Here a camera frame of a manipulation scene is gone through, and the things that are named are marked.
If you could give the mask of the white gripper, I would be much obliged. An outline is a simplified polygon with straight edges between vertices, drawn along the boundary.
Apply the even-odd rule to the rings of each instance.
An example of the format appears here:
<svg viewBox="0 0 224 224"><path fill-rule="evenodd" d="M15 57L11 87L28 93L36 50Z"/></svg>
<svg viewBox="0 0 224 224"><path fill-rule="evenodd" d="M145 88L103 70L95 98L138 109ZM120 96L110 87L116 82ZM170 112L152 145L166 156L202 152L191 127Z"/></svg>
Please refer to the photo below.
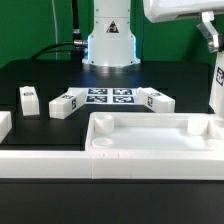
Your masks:
<svg viewBox="0 0 224 224"><path fill-rule="evenodd" d="M202 12L197 28L207 40L209 52L219 50L219 34L212 21L214 13L224 11L224 0L143 0L143 8L152 23L190 18Z"/></svg>

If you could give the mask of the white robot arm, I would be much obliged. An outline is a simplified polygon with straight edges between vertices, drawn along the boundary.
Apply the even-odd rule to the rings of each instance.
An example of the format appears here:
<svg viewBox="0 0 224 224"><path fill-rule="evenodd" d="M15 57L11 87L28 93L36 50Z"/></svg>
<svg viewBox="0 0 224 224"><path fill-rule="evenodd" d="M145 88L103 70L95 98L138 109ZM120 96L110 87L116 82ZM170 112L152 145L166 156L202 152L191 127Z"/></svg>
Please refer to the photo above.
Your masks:
<svg viewBox="0 0 224 224"><path fill-rule="evenodd" d="M108 71L138 66L136 38L130 30L131 0L93 0L94 28L87 39L85 67ZM197 28L210 52L221 51L221 36L211 22L224 14L224 0L143 0L144 15L152 23L201 17Z"/></svg>

